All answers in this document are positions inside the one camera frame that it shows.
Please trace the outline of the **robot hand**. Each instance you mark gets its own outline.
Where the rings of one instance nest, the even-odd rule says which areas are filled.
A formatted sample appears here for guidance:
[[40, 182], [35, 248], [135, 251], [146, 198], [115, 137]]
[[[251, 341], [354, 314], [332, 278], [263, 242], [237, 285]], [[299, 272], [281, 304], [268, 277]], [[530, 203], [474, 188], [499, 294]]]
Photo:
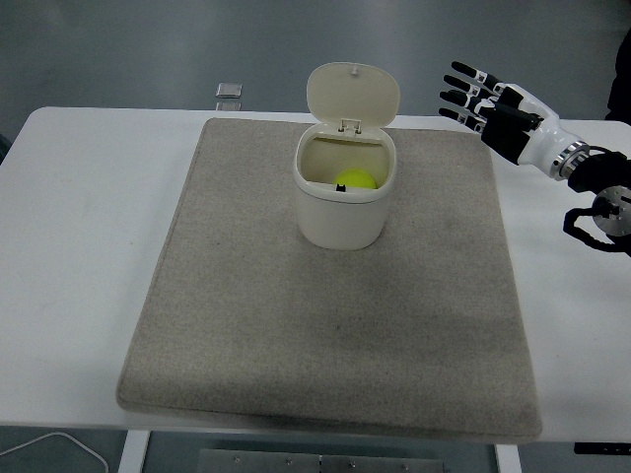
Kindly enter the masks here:
[[449, 106], [439, 114], [478, 133], [482, 142], [508, 162], [559, 174], [571, 153], [586, 145], [562, 129], [556, 112], [516, 84], [454, 61], [458, 75], [446, 75], [451, 88], [440, 92]]

